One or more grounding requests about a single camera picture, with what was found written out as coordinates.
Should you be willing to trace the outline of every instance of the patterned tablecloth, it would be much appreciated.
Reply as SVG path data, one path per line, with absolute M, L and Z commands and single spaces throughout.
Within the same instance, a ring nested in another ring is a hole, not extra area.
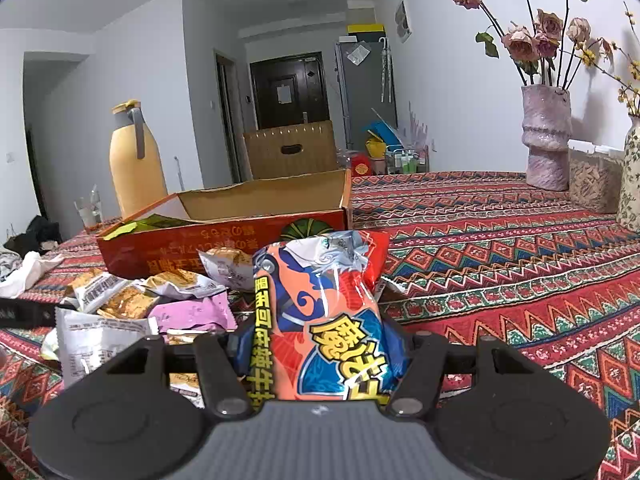
M 383 311 L 452 342 L 491 334 L 516 346 L 610 418 L 598 480 L 640 480 L 638 235 L 519 173 L 356 178 L 353 207 L 355 228 L 392 238 L 386 275 L 404 293 L 387 289 Z M 24 298 L 56 302 L 75 275 L 102 266 L 91 236 L 56 252 L 63 264 Z M 10 356 L 0 370 L 0 460 L 15 478 L 39 478 L 28 419 L 61 388 L 39 357 L 46 333 L 0 331 Z M 448 376 L 444 396 L 469 386 L 468 376 Z

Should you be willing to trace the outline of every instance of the table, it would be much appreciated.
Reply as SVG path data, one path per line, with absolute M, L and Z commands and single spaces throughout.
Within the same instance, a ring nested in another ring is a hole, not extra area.
M 412 332 L 463 344 L 491 334 L 519 348 L 610 418 L 598 480 L 640 478 L 638 235 L 520 173 L 356 178 L 353 208 L 355 228 L 391 236 L 385 275 L 397 290 L 387 288 L 381 310 Z M 74 276 L 103 264 L 91 236 L 55 252 L 65 261 L 24 298 L 59 301 Z M 40 478 L 28 418 L 61 389 L 57 368 L 39 357 L 46 333 L 0 331 L 10 356 L 0 370 L 0 460 L 15 478 Z M 469 386 L 468 376 L 447 376 L 443 396 Z

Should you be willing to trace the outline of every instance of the dark brown front door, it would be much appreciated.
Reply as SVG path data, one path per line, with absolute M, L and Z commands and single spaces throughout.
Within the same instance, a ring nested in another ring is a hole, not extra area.
M 258 127 L 329 120 L 322 54 L 301 54 L 251 64 Z

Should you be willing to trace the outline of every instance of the green pumpkin graphic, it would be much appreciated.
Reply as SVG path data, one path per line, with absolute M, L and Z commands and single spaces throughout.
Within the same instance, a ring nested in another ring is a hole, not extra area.
M 299 240 L 309 236 L 323 235 L 334 231 L 329 224 L 313 218 L 300 218 L 287 225 L 280 234 L 280 240 Z

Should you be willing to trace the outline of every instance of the gray refrigerator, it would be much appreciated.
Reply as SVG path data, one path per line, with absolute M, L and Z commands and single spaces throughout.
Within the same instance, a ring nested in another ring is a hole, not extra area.
M 398 127 L 396 96 L 392 87 L 392 102 L 388 92 L 385 102 L 380 102 L 382 94 L 382 43 L 367 43 L 371 51 L 365 60 L 355 65 L 347 57 L 357 43 L 337 43 L 335 57 L 338 66 L 338 82 L 342 97 L 342 114 L 347 149 L 365 152 L 365 142 L 369 139 L 367 127 L 380 120 L 372 108 L 394 128 Z

